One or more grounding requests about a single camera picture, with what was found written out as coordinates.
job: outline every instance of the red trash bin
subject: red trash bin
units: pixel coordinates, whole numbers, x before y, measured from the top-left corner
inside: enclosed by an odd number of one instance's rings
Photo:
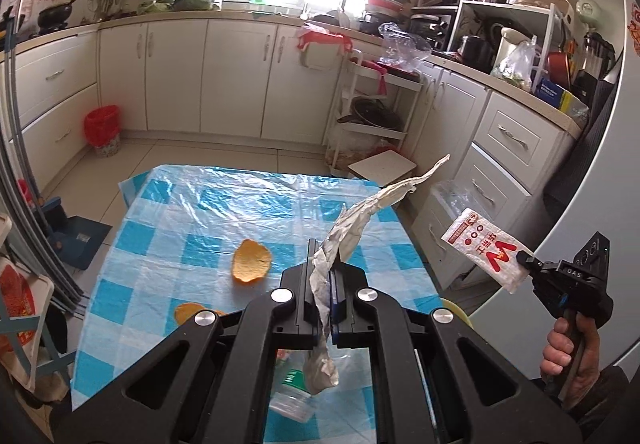
[[[90,111],[84,118],[84,136],[98,157],[110,157],[120,149],[120,109],[115,104]]]

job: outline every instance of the tile floor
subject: tile floor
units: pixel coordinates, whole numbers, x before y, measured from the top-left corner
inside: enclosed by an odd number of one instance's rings
[[[120,151],[97,158],[89,151],[63,178],[50,196],[60,196],[66,214],[81,215],[113,226],[87,270],[76,270],[76,282],[91,294],[102,262],[118,232],[126,208],[118,183],[161,164],[223,166],[280,173],[329,175],[324,156],[271,148],[230,146],[206,142],[154,139],[123,139]],[[68,322],[68,346],[78,348],[82,321]]]

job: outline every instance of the blue checkered tablecloth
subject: blue checkered tablecloth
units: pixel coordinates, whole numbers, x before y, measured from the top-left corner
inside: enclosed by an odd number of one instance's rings
[[[281,272],[306,258],[347,207],[378,191],[363,180],[218,167],[159,166],[120,184],[127,214],[98,275],[84,320],[72,383],[74,408],[151,350],[176,327],[184,302],[233,312],[275,288]],[[245,238],[265,245],[264,280],[234,284],[231,258]],[[436,289],[391,208],[371,219],[350,264],[403,306],[430,312]],[[375,442],[366,350],[332,356],[340,385],[313,398],[300,424],[269,411],[265,442]]]

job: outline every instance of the human hand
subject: human hand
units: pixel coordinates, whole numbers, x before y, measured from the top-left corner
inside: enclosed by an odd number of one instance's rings
[[[566,410],[578,404],[600,377],[600,335],[596,322],[578,312],[575,324],[584,335],[584,353],[564,398],[563,407]],[[540,363],[540,375],[545,381],[549,376],[560,375],[563,368],[571,363],[574,344],[565,335],[568,329],[569,322],[564,318],[558,318],[554,329],[546,337],[549,344],[542,350],[543,359]]]

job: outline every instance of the sleeve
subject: sleeve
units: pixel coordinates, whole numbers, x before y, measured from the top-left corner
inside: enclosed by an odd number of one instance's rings
[[[583,439],[586,440],[611,413],[628,386],[629,381],[619,366],[608,366],[600,372],[589,393],[569,411],[578,423]]]

